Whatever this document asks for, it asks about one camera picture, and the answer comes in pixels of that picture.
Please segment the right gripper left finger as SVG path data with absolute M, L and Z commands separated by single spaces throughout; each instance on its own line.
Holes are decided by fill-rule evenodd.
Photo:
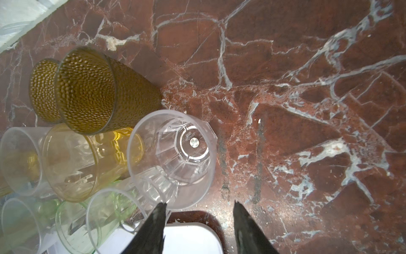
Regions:
M 163 253 L 166 226 L 167 203 L 159 203 L 150 213 L 140 230 L 122 254 L 161 254 Z

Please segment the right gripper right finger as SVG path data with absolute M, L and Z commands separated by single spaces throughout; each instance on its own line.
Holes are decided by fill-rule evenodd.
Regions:
M 234 232 L 239 254 L 278 254 L 264 232 L 238 201 L 233 208 Z

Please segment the yellow transparent plastic cup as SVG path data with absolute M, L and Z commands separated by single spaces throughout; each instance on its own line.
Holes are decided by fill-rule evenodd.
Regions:
M 66 124 L 47 133 L 42 149 L 43 172 L 63 200 L 79 203 L 129 174 L 127 147 L 132 128 L 81 135 Z

